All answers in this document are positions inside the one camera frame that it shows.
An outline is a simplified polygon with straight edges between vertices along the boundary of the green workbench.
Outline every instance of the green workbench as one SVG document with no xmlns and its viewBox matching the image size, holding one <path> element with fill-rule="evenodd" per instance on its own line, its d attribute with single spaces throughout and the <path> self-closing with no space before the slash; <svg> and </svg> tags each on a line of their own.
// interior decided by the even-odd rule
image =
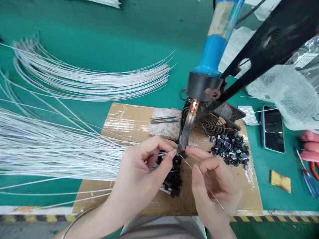
<svg viewBox="0 0 319 239">
<path fill-rule="evenodd" d="M 212 1 L 197 0 L 126 0 L 122 10 L 82 0 L 0 1 L 0 35 L 6 44 L 39 33 L 46 49 L 57 58 L 74 66 L 103 71 L 128 71 L 151 65 L 169 55 L 177 65 L 170 72 L 168 85 L 152 94 L 121 101 L 121 103 L 182 109 L 179 91 L 186 87 L 188 73 L 199 61 L 212 18 Z M 14 70 L 13 51 L 0 46 L 0 67 L 10 79 L 26 85 Z M 49 109 L 29 93 L 14 88 L 25 104 Z M 251 105 L 255 111 L 262 104 L 257 99 L 243 98 L 242 91 L 229 102 L 235 106 Z M 43 97 L 70 116 L 55 100 Z M 81 119 L 102 127 L 111 102 L 78 102 L 63 100 Z M 17 111 L 10 103 L 1 107 Z M 33 110 L 44 119 L 67 122 L 59 115 Z M 265 210 L 319 211 L 319 201 L 313 198 L 299 171 L 300 163 L 293 147 L 297 131 L 284 129 L 286 153 L 279 154 L 261 148 L 258 126 L 247 126 L 261 198 Z M 269 172 L 275 170 L 292 181 L 292 194 L 269 183 Z M 44 177 L 0 176 L 0 187 L 40 180 Z M 60 179 L 8 189 L 16 193 L 76 192 L 81 181 Z M 75 196 L 30 197 L 0 194 L 0 205 L 46 206 L 74 200 Z"/>
</svg>

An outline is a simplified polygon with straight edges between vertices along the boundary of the label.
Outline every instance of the label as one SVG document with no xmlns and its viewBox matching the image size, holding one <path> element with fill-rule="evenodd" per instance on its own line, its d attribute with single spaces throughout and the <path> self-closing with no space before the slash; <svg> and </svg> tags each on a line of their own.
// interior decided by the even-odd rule
<svg viewBox="0 0 319 239">
<path fill-rule="evenodd" d="M 311 62 L 318 54 L 317 53 L 306 53 L 301 56 L 295 68 L 304 68 L 309 62 Z"/>
</svg>

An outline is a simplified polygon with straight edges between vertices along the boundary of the screwdriver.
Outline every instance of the screwdriver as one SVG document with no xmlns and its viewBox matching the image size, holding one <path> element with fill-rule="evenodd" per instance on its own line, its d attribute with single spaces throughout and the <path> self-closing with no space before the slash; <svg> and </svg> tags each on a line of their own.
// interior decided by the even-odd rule
<svg viewBox="0 0 319 239">
<path fill-rule="evenodd" d="M 317 185 L 316 185 L 316 181 L 314 180 L 314 178 L 311 176 L 310 174 L 310 171 L 308 169 L 306 169 L 304 163 L 303 163 L 303 160 L 302 158 L 300 157 L 300 154 L 299 154 L 299 151 L 295 148 L 297 154 L 298 154 L 298 157 L 301 161 L 301 164 L 303 166 L 303 169 L 301 169 L 302 171 L 302 174 L 303 174 L 303 177 L 306 181 L 306 184 L 307 184 L 307 187 L 311 193 L 311 195 L 317 199 L 319 199 L 319 192 L 318 192 L 318 189 L 317 189 Z"/>
</svg>

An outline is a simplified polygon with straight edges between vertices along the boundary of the bundle of white wires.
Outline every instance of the bundle of white wires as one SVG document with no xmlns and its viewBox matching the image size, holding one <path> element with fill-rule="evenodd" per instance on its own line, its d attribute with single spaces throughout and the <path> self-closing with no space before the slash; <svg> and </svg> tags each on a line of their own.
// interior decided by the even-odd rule
<svg viewBox="0 0 319 239">
<path fill-rule="evenodd" d="M 48 53 L 38 38 L 14 42 L 14 66 L 34 87 L 63 99 L 119 101 L 147 95 L 166 86 L 170 55 L 133 71 L 101 72 L 69 65 Z"/>
<path fill-rule="evenodd" d="M 120 5 L 121 5 L 119 0 L 87 0 L 87 1 L 96 2 L 96 3 L 108 5 L 115 8 L 120 8 Z"/>
<path fill-rule="evenodd" d="M 31 119 L 0 108 L 0 174 L 115 181 L 135 142 Z"/>
</svg>

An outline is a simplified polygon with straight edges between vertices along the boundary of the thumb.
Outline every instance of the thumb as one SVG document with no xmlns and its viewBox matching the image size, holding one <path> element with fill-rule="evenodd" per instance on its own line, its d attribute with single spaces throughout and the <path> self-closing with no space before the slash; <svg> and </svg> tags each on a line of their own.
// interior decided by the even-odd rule
<svg viewBox="0 0 319 239">
<path fill-rule="evenodd" d="M 173 158 L 175 157 L 176 153 L 176 149 L 168 152 L 160 163 L 159 167 L 154 172 L 152 172 L 152 175 L 156 178 L 157 182 L 160 185 L 162 185 L 167 174 L 171 171 L 173 167 Z"/>
<path fill-rule="evenodd" d="M 210 201 L 202 171 L 194 164 L 192 171 L 192 192 L 197 203 Z"/>
</svg>

